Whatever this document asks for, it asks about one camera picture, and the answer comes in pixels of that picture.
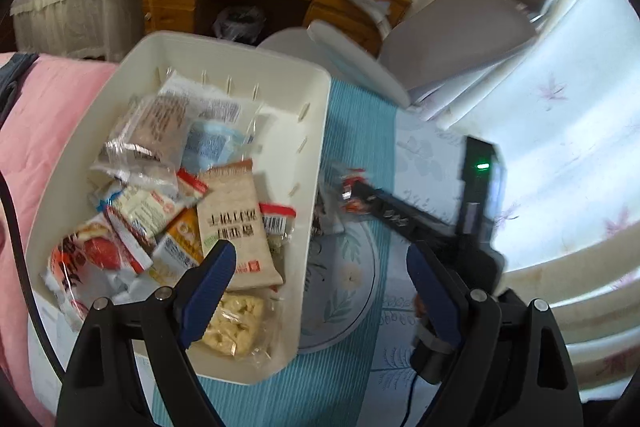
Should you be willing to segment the small red candy packet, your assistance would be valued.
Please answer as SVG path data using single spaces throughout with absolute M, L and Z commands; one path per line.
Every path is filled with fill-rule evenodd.
M 357 183 L 368 184 L 368 173 L 363 168 L 347 167 L 341 174 L 342 209 L 354 216 L 365 216 L 369 213 L 368 206 L 356 194 Z

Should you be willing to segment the beige biscuit bar packet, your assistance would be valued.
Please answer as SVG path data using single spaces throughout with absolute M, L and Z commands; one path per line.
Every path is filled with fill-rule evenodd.
M 207 254 L 224 239 L 235 249 L 229 291 L 280 286 L 283 277 L 273 263 L 259 209 L 253 161 L 245 159 L 198 175 L 208 187 L 196 205 L 202 251 Z

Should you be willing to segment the green snack packet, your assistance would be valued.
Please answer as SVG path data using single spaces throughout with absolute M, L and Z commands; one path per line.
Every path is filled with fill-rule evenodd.
M 271 254 L 281 256 L 294 231 L 296 210 L 293 207 L 272 202 L 261 202 L 259 210 L 262 213 L 262 223 Z

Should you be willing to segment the clear brown cake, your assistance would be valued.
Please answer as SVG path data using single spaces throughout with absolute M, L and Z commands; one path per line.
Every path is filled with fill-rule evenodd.
M 195 117 L 184 96 L 135 98 L 114 124 L 91 168 L 129 185 L 174 195 Z

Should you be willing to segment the red Cookies packet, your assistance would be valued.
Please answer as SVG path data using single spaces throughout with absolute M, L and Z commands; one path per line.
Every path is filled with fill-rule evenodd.
M 209 187 L 184 169 L 177 173 L 178 194 L 145 190 L 114 180 L 89 196 L 99 212 L 134 237 L 140 247 L 152 254 L 157 239 L 183 212 L 194 207 L 209 192 Z

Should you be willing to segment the orange white snack packet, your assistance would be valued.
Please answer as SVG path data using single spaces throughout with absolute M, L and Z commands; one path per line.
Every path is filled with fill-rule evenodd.
M 157 243 L 149 276 L 160 286 L 174 286 L 184 273 L 204 259 L 198 214 L 182 210 Z

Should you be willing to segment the clear pack of crackers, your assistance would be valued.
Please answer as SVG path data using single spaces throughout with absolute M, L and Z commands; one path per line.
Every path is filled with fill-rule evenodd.
M 266 294 L 224 293 L 201 343 L 222 357 L 262 363 L 270 358 L 279 319 L 279 301 Z

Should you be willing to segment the brown white chocolate packet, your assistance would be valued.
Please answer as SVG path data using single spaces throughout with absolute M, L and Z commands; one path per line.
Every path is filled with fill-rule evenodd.
M 314 199 L 311 233 L 314 236 L 337 235 L 345 232 L 340 217 L 340 204 L 334 192 L 320 183 Z

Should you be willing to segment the red white snack bag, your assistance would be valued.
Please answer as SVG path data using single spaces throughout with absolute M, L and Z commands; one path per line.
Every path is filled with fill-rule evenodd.
M 96 299 L 126 291 L 151 265 L 137 237 L 102 211 L 60 239 L 41 277 L 67 324 L 79 331 Z

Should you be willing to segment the white floral curtain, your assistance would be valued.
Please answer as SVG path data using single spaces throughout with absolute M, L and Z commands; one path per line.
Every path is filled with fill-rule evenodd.
M 433 0 L 412 0 L 423 8 Z M 585 399 L 639 364 L 639 20 L 628 0 L 556 0 L 536 43 L 449 103 L 444 129 L 506 161 L 506 283 L 553 308 Z

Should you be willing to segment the white plastic storage bin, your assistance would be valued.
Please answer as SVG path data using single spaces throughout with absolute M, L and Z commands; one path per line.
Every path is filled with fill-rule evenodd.
M 286 55 L 215 39 L 157 31 L 143 38 L 89 103 L 67 141 L 43 192 L 25 254 L 32 289 L 48 303 L 55 299 L 41 274 L 55 243 L 93 215 L 89 167 L 108 132 L 135 96 L 160 89 L 168 69 L 262 104 L 267 122 L 250 148 L 260 197 L 288 204 L 296 212 L 284 252 L 284 283 L 277 332 L 269 358 L 218 357 L 201 343 L 189 351 L 198 375 L 254 385 L 287 367 L 296 357 L 314 198 L 322 152 L 331 79 L 322 68 Z

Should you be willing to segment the grey office chair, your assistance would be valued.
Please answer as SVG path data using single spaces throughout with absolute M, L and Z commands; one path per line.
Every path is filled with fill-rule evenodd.
M 262 49 L 300 58 L 402 108 L 477 80 L 529 48 L 555 0 L 434 0 L 392 26 L 378 0 L 347 0 L 382 37 L 372 55 L 323 20 L 276 32 Z

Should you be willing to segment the light blue snack bag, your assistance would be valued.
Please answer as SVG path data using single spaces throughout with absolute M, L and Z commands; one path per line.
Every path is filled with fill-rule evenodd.
M 241 160 L 254 140 L 262 104 L 231 98 L 212 84 L 196 82 L 171 69 L 160 94 L 185 98 L 194 121 L 181 167 L 191 174 Z

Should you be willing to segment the pink quilt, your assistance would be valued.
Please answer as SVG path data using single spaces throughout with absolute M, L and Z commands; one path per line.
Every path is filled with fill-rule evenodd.
M 27 239 L 51 172 L 78 121 L 116 65 L 41 55 L 1 129 L 1 172 L 8 181 Z M 53 415 L 32 390 L 27 354 L 27 311 L 9 239 L 1 239 L 1 369 L 43 426 Z

